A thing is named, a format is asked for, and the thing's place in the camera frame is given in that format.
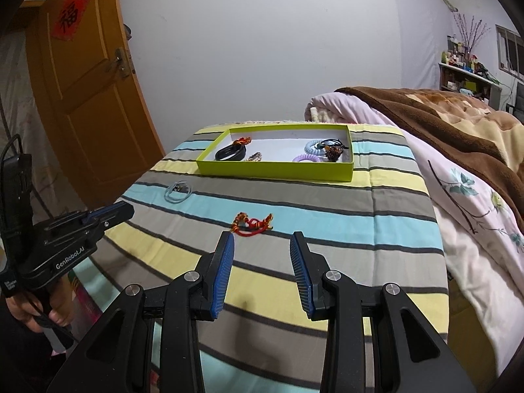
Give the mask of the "left hand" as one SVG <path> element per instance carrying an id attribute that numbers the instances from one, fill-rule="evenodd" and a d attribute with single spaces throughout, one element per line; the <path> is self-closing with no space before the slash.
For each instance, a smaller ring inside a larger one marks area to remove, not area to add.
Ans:
<path id="1" fill-rule="evenodd" d="M 59 279 L 51 289 L 50 298 L 47 300 L 51 310 L 48 318 L 57 325 L 64 327 L 74 318 L 73 292 L 67 276 Z M 44 311 L 42 303 L 30 293 L 15 294 L 6 299 L 6 304 L 11 315 L 35 333 L 41 333 L 42 328 L 35 321 L 35 316 L 40 316 Z"/>

